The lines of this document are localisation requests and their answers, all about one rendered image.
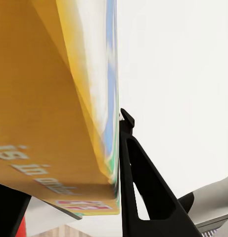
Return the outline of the board game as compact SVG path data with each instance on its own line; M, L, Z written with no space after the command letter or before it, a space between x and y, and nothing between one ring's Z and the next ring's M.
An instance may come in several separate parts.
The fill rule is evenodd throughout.
M119 215L117 0L0 0L0 184Z

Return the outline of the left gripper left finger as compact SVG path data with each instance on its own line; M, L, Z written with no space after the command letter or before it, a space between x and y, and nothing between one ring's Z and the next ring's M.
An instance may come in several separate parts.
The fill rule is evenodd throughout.
M31 197L0 184L0 237L16 237Z

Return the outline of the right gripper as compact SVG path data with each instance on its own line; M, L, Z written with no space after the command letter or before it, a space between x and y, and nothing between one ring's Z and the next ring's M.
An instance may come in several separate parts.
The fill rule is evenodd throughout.
M121 109L124 120L119 124L119 131L133 135L133 128L135 127L135 119L125 110Z

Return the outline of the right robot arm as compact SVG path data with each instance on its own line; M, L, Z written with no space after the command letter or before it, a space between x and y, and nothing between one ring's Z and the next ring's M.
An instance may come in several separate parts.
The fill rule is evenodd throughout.
M135 119L125 110L119 113L119 131L133 135ZM131 165L133 182L140 195L141 191ZM202 223L228 214L228 177L194 190L178 201L194 224Z

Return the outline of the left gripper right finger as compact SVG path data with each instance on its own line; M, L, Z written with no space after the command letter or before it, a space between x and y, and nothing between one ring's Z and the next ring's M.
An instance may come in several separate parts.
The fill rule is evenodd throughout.
M138 217L131 165L150 220ZM138 140L119 132L123 237L203 237Z

